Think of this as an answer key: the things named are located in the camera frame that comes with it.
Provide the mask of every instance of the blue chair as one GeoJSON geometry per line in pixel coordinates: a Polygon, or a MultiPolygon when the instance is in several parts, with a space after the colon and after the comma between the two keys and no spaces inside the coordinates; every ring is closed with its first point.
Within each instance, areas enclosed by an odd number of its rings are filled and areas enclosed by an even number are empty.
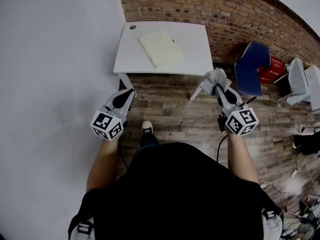
{"type": "Polygon", "coordinates": [[[255,97],[262,96],[258,68],[269,67],[270,64],[269,47],[251,41],[234,64],[238,92],[255,97]]]}

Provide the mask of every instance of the forearm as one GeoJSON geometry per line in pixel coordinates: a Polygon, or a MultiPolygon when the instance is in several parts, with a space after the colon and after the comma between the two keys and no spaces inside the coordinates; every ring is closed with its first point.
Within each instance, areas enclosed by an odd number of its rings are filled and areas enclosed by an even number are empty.
{"type": "Polygon", "coordinates": [[[243,180],[259,182],[258,173],[245,139],[232,133],[228,133],[228,168],[243,180]]]}
{"type": "Polygon", "coordinates": [[[104,189],[116,181],[118,139],[103,140],[86,181],[86,191],[104,189]]]}

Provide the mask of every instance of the white table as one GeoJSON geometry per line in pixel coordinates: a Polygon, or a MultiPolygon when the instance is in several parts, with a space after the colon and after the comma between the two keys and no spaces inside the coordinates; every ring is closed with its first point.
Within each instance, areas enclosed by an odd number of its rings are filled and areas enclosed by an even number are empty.
{"type": "MultiPolygon", "coordinates": [[[[204,25],[166,21],[137,21],[127,22],[124,26],[113,72],[118,74],[123,84],[129,89],[133,86],[127,73],[204,76],[206,72],[213,69],[204,25]],[[139,38],[158,31],[167,32],[178,44],[183,51],[184,62],[154,68],[141,46],[139,38]]],[[[200,89],[196,87],[194,91],[196,96],[200,89]]]]}

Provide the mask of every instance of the black shirt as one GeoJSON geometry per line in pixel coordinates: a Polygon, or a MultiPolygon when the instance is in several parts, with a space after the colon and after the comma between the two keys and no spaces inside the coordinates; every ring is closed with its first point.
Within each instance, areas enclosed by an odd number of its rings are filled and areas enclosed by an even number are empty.
{"type": "Polygon", "coordinates": [[[170,143],[141,150],[108,189],[85,194],[69,236],[93,216],[95,237],[263,239],[262,208],[281,210],[197,148],[170,143]]]}

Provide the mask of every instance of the brick wall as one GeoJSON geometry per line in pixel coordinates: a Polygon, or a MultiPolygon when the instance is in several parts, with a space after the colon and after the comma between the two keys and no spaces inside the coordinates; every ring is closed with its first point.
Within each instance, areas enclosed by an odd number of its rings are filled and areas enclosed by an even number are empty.
{"type": "Polygon", "coordinates": [[[212,60],[231,63],[250,40],[285,63],[320,66],[320,38],[278,0],[121,0],[127,22],[171,21],[206,26],[212,60]]]}

